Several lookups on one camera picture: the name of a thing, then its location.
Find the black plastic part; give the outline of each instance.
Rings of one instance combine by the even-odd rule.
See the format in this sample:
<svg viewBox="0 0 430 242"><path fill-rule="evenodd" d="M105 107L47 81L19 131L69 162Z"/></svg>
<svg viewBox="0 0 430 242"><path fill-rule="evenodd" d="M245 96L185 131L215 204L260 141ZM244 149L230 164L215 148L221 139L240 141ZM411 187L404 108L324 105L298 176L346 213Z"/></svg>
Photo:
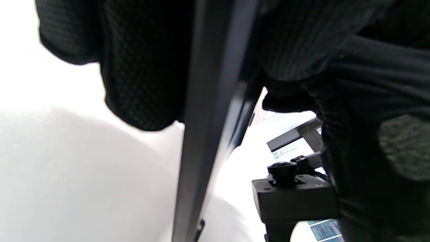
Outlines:
<svg viewBox="0 0 430 242"><path fill-rule="evenodd" d="M258 0L197 0L173 242L191 242L211 176L242 142L262 86Z"/></svg>
<svg viewBox="0 0 430 242"><path fill-rule="evenodd" d="M205 228L206 222L201 219L199 227L197 228L196 235L194 236L193 242L199 241L200 235L202 235L203 229Z"/></svg>
<svg viewBox="0 0 430 242"><path fill-rule="evenodd" d="M297 175L291 188L270 184L270 179L253 180L254 201L261 221L289 223L339 217L335 189L310 175Z"/></svg>
<svg viewBox="0 0 430 242"><path fill-rule="evenodd" d="M269 166L267 171L274 179L274 182L271 182L272 185L294 186L294 178L298 173L298 165L296 162L275 163Z"/></svg>

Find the white surface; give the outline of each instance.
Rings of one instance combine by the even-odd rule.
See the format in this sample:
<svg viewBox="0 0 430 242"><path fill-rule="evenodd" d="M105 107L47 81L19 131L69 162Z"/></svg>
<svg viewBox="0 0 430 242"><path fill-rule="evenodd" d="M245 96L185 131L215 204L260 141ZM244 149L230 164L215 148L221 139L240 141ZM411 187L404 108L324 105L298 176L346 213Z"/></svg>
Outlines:
<svg viewBox="0 0 430 242"><path fill-rule="evenodd" d="M97 65L40 46L32 1L2 1L0 28L0 241L170 241L181 125L114 117ZM250 183L273 162L263 134L252 127L221 171L202 242L263 242Z"/></svg>

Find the person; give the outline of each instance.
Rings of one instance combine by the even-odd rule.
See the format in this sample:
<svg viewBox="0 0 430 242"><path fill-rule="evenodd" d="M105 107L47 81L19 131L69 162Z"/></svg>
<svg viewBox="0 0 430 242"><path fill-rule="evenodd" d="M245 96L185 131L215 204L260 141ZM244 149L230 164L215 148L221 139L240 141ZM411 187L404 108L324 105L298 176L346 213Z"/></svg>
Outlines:
<svg viewBox="0 0 430 242"><path fill-rule="evenodd" d="M99 62L110 109L155 131L180 119L192 8L179 1L36 0L40 40ZM279 1L263 21L263 107L313 110L347 241L430 237L428 0Z"/></svg>

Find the black sleeve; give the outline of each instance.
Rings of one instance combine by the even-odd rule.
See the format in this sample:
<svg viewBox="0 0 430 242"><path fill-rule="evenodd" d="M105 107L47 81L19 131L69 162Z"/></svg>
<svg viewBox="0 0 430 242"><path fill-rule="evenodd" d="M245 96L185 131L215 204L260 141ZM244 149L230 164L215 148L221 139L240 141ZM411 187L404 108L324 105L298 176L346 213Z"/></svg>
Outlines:
<svg viewBox="0 0 430 242"><path fill-rule="evenodd" d="M260 64L281 81L295 81L321 72L326 62L395 0L290 0L264 23Z"/></svg>

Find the dark gray fabric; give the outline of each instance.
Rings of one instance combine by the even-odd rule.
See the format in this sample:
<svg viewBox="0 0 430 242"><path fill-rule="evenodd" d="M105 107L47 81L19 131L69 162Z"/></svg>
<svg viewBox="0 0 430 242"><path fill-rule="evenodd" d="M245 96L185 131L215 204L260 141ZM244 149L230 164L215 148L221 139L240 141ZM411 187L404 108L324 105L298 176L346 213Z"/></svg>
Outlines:
<svg viewBox="0 0 430 242"><path fill-rule="evenodd" d="M279 1L265 20L260 64L280 81L321 72L344 42L380 17L394 0Z"/></svg>
<svg viewBox="0 0 430 242"><path fill-rule="evenodd" d="M123 121L155 131L183 112L189 3L36 0L36 6L42 44L71 64L99 62L106 103Z"/></svg>

